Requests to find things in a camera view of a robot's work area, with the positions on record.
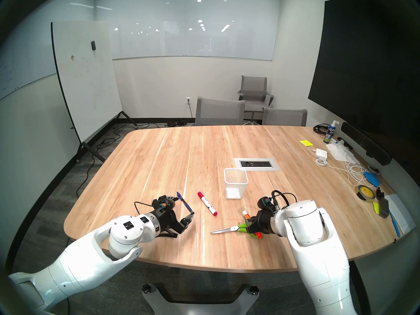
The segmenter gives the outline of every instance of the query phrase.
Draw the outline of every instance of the floor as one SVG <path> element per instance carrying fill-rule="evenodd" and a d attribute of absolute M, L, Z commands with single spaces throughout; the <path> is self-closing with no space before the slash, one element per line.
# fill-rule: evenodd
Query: floor
<path fill-rule="evenodd" d="M 97 142 L 99 144 L 105 138 L 117 138 L 115 143 L 99 150 L 105 158 L 128 132 L 134 131 L 132 124 L 117 129 L 121 125 L 115 124 Z M 148 128 L 156 128 L 156 125 L 150 124 Z M 48 198 L 22 241 L 13 272 L 37 272 L 53 263 L 65 249 L 68 237 L 63 230 L 64 220 L 77 200 L 76 190 L 85 180 L 91 165 L 92 155 L 86 153 L 80 164 L 72 168 Z M 101 165 L 96 159 L 79 194 Z M 170 268 L 140 261 L 133 261 L 99 287 L 71 296 L 70 314 L 152 315 L 152 308 L 141 294 L 142 285 L 146 283 L 155 284 L 170 301 L 207 303 L 232 302 L 242 291 L 241 286 L 249 284 L 258 286 L 260 296 L 251 306 L 248 315 L 315 314 L 312 300 L 298 272 L 222 273 Z M 360 314 L 353 285 L 350 288 L 355 309 Z M 51 312 L 67 314 L 67 302 L 60 302 Z"/>

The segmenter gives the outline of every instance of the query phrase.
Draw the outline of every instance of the office chair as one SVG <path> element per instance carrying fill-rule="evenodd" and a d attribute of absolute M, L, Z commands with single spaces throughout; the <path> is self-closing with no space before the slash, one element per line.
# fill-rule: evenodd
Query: office chair
<path fill-rule="evenodd" d="M 306 126 L 308 111 L 306 109 L 263 108 L 263 125 Z"/>
<path fill-rule="evenodd" d="M 245 102 L 198 97 L 194 126 L 242 125 Z"/>
<path fill-rule="evenodd" d="M 274 96 L 267 92 L 267 78 L 256 76 L 242 76 L 241 90 L 238 91 L 239 100 L 245 100 L 245 112 L 251 112 L 251 121 L 247 124 L 257 124 L 254 122 L 254 113 L 262 113 L 263 107 L 270 108 Z M 266 97 L 270 96 L 270 102 L 267 104 Z"/>

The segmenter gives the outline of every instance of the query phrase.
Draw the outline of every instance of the television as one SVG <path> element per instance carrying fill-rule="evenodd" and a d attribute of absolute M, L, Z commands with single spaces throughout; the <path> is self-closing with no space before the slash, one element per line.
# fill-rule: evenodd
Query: television
<path fill-rule="evenodd" d="M 418 29 L 399 22 L 383 0 L 326 1 L 308 98 L 382 148 L 420 186 L 419 53 Z"/>

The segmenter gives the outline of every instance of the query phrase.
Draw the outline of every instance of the wooden table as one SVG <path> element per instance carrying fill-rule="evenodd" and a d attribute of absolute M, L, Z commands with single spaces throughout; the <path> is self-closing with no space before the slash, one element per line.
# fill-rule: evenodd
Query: wooden table
<path fill-rule="evenodd" d="M 287 238 L 251 238 L 239 232 L 211 231 L 243 223 L 242 210 L 256 215 L 257 201 L 277 189 L 298 200 L 314 199 L 330 214 L 350 260 L 378 251 L 398 239 L 391 217 L 383 219 L 371 203 L 356 196 L 345 171 L 320 167 L 311 148 L 323 148 L 310 127 L 195 126 L 133 131 L 126 135 L 90 181 L 64 222 L 65 233 L 78 239 L 120 215 L 137 215 L 134 201 L 151 203 L 179 191 L 195 212 L 177 239 L 145 244 L 138 260 L 180 268 L 227 272 L 295 271 Z M 273 158 L 279 171 L 247 172 L 249 184 L 240 200 L 224 196 L 224 168 L 233 158 Z M 328 163 L 344 168 L 333 157 Z M 385 194 L 393 191 L 381 181 Z M 198 198 L 201 191 L 218 212 L 213 216 Z M 140 206 L 141 213 L 152 208 Z M 178 220 L 189 214 L 176 202 Z"/>

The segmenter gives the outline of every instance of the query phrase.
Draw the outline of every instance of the white power adapter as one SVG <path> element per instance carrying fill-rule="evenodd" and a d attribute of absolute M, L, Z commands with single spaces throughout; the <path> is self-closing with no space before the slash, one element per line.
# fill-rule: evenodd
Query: white power adapter
<path fill-rule="evenodd" d="M 325 150 L 317 149 L 315 155 L 317 158 L 324 159 L 325 161 L 327 160 L 327 152 Z"/>

